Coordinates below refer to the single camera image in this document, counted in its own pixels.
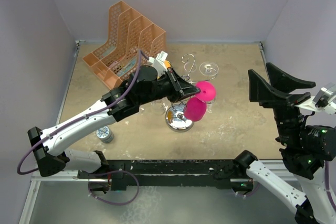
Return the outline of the clear round wine glass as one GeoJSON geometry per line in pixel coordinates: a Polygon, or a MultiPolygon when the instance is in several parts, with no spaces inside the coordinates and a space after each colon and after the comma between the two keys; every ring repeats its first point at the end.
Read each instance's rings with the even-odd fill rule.
{"type": "Polygon", "coordinates": [[[152,113],[155,115],[164,115],[169,107],[169,103],[166,99],[160,99],[151,102],[152,113]]]}

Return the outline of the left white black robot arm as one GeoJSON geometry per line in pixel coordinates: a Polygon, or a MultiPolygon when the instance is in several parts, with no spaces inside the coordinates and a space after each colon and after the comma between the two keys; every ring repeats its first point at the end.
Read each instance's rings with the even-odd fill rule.
{"type": "Polygon", "coordinates": [[[96,178],[104,177],[108,162],[101,151],[84,152],[72,150],[70,146],[104,126],[138,113],[144,104],[163,98],[176,103],[200,91],[172,68],[159,77],[152,66],[138,67],[129,79],[85,111],[48,129],[34,127],[28,130],[40,175],[47,177],[69,169],[87,172],[96,178]]]}

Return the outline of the pink plastic goblet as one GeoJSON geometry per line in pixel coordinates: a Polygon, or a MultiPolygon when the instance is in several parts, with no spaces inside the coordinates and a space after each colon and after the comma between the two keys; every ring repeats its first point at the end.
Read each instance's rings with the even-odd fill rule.
{"type": "Polygon", "coordinates": [[[216,98],[217,91],[210,82],[202,81],[196,84],[200,92],[189,99],[186,103],[184,116],[193,122],[200,121],[206,113],[207,102],[216,98]]]}

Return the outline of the yellow plastic goblet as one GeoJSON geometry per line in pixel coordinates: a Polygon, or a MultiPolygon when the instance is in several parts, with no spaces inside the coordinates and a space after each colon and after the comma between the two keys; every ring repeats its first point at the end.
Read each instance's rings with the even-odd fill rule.
{"type": "Polygon", "coordinates": [[[172,65],[170,64],[169,61],[164,61],[164,66],[166,69],[172,68],[172,65]]]}

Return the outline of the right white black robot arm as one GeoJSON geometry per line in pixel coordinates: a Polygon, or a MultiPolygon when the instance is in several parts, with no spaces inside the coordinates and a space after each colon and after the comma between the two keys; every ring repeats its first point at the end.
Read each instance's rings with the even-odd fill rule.
{"type": "Polygon", "coordinates": [[[301,113],[305,109],[311,114],[335,114],[335,84],[311,95],[315,82],[295,78],[270,62],[266,70],[268,79],[248,70],[249,100],[273,110],[283,164],[301,189],[291,187],[249,151],[234,159],[234,173],[267,188],[297,223],[335,223],[335,193],[329,178],[329,163],[335,159],[335,128],[307,125],[307,116],[301,113]]]}

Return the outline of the clear champagne flute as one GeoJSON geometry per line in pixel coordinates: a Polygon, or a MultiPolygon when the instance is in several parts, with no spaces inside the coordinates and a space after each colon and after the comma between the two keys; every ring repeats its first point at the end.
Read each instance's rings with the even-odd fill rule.
{"type": "Polygon", "coordinates": [[[210,97],[212,98],[207,99],[207,101],[203,101],[206,104],[206,112],[210,111],[211,112],[211,107],[212,104],[215,102],[216,100],[216,95],[217,95],[217,91],[215,89],[215,86],[212,84],[212,81],[217,77],[218,72],[219,72],[219,67],[216,63],[214,62],[203,62],[200,67],[199,67],[199,71],[202,75],[204,75],[206,77],[205,80],[202,80],[200,82],[198,82],[197,84],[200,85],[201,84],[201,91],[207,91],[208,89],[210,89],[210,97]]]}

